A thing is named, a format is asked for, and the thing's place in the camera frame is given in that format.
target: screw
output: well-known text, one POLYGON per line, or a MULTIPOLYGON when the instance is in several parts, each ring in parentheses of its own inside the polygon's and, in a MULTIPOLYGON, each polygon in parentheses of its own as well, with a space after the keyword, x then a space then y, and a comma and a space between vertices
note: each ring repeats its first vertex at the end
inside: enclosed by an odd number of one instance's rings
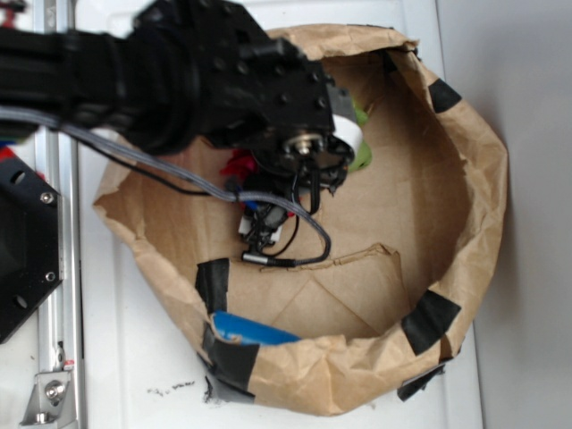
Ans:
POLYGON ((42 201, 42 203, 48 205, 51 205, 55 201, 54 194, 51 192, 44 192, 42 195, 40 195, 39 199, 42 201))
POLYGON ((44 393, 49 400, 59 400, 65 393, 65 387, 58 381, 52 381, 46 386, 44 393))
POLYGON ((302 156, 310 155, 310 148, 312 147, 312 143, 308 140, 301 140, 296 143, 296 150, 302 156))
POLYGON ((230 16, 234 13, 234 9, 229 4, 225 4, 223 6, 223 12, 225 15, 230 16))
POLYGON ((240 73, 240 74, 248 74, 248 66, 243 63, 242 61, 240 61, 237 65, 236 65, 236 70, 240 73))
POLYGON ((287 105, 290 102, 290 95, 287 92, 283 92, 278 97, 278 100, 282 105, 287 105))
POLYGON ((36 423, 44 424, 50 419, 50 413, 38 413, 36 414, 36 423))
POLYGON ((318 109, 325 109, 326 106, 328 106, 328 104, 326 103, 325 99, 323 97, 319 97, 316 101, 315 101, 315 106, 318 109))
POLYGON ((213 60, 213 66, 215 70, 222 72, 226 68, 226 62, 224 61, 224 59, 216 57, 213 60))

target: gray cable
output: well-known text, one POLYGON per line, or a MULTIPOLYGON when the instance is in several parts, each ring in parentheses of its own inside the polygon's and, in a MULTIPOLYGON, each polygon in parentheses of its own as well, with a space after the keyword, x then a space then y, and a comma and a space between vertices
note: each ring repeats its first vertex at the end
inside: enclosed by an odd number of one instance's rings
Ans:
POLYGON ((98 149, 105 151, 108 154, 124 156, 139 163, 154 167, 157 170, 167 172, 174 177, 183 179, 184 181, 188 181, 198 186, 213 197, 219 198, 223 201, 259 201, 280 206, 285 210, 300 216, 324 239, 324 253, 321 256, 295 260, 293 261, 293 265, 307 265, 322 262, 330 255, 332 241, 324 228, 311 217, 311 215, 306 211, 306 209, 304 209, 304 207, 302 207, 300 204, 293 203, 286 198, 277 197, 273 194, 259 191, 243 191, 234 194, 227 190, 220 189, 210 181, 205 180, 193 172, 185 170, 184 168, 181 168, 177 165, 168 163, 162 159, 155 158, 149 154, 134 150, 130 147, 122 146, 114 141, 111 141, 110 139, 105 139, 101 136, 98 136, 97 134, 94 134, 90 130, 86 130, 77 125, 61 122, 55 115, 52 114, 45 114, 37 110, 27 109, 23 107, 0 106, 0 121, 2 120, 35 123, 36 125, 42 125, 49 129, 59 130, 81 142, 86 143, 88 146, 97 147, 98 149))

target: black panel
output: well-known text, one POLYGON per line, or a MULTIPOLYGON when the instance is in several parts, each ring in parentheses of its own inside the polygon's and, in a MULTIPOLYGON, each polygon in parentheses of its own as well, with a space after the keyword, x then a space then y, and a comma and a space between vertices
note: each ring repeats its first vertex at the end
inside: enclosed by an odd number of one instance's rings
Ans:
POLYGON ((4 343, 61 280, 58 194, 8 149, 1 155, 0 343, 4 343))

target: blue plastic item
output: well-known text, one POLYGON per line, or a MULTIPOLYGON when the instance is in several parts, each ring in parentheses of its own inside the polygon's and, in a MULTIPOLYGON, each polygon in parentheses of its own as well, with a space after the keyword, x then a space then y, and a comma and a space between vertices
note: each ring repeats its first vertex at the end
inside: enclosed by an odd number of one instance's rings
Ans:
POLYGON ((266 324, 259 324, 244 317, 231 315, 224 311, 215 311, 213 320, 214 327, 221 337, 228 341, 240 338, 240 345, 243 346, 253 344, 277 346, 286 342, 300 340, 300 337, 292 333, 275 329, 266 324))

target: black electrical tape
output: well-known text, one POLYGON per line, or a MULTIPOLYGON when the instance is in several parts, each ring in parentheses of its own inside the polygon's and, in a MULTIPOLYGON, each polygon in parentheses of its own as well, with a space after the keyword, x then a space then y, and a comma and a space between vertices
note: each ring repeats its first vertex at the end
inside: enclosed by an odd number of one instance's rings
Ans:
POLYGON ((257 361, 259 345, 228 344, 215 337, 211 327, 205 327, 203 350, 212 362, 210 371, 230 386, 248 391, 248 382, 257 361))
POLYGON ((417 378, 413 382, 408 383, 405 386, 398 388, 397 389, 397 396, 400 398, 400 400, 405 402, 406 400, 411 398, 413 395, 415 395, 418 391, 421 391, 421 390, 424 391, 425 387, 427 387, 427 384, 436 375, 444 374, 444 372, 445 372, 444 368, 445 368, 445 365, 439 366, 439 367, 435 368, 433 371, 431 371, 430 373, 427 373, 427 374, 423 375, 422 377, 417 378))
POLYGON ((429 350, 449 330, 461 307, 428 290, 415 309, 401 320, 403 332, 416 355, 429 350))
POLYGON ((441 79, 429 85, 429 94, 436 114, 447 112, 463 99, 455 89, 441 79))
POLYGON ((234 386, 225 383, 213 374, 213 367, 210 366, 200 355, 197 355, 200 361, 205 365, 206 370, 212 377, 205 376, 207 381, 207 390, 205 392, 204 402, 212 399, 224 400, 225 402, 237 402, 239 404, 254 404, 255 395, 249 391, 242 391, 234 386))
POLYGON ((205 301, 206 311, 226 311, 226 292, 229 289, 229 259, 216 259, 198 265, 195 288, 205 301))

